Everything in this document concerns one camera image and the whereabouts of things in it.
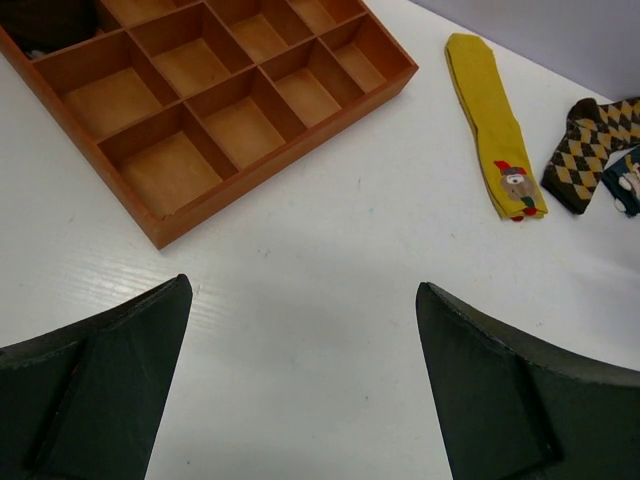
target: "white surface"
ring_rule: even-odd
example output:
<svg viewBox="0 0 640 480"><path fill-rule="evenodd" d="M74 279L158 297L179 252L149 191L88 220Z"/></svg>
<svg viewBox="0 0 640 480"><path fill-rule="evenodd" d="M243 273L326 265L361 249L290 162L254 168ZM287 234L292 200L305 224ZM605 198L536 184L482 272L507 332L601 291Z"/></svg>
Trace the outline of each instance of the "white surface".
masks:
<svg viewBox="0 0 640 480"><path fill-rule="evenodd" d="M498 220L443 47L460 28L369 0L421 65L395 101L156 251L0 61L0 344L184 272L190 325L149 480L451 478L415 321L420 281L640 369L640 223ZM538 173L590 92L496 56Z"/></svg>

